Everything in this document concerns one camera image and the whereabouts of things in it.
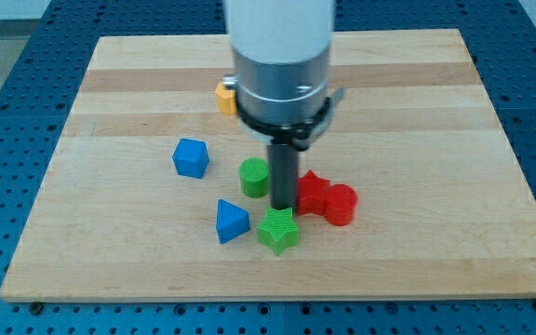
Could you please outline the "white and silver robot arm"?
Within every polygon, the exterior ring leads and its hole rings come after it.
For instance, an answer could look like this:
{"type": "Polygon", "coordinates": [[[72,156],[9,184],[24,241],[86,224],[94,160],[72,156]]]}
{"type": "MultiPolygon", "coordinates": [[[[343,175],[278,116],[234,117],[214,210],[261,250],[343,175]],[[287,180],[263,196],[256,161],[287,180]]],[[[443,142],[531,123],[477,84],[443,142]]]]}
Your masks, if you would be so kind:
{"type": "Polygon", "coordinates": [[[237,114],[266,144],[305,151],[328,128],[333,0],[225,0],[237,114]]]}

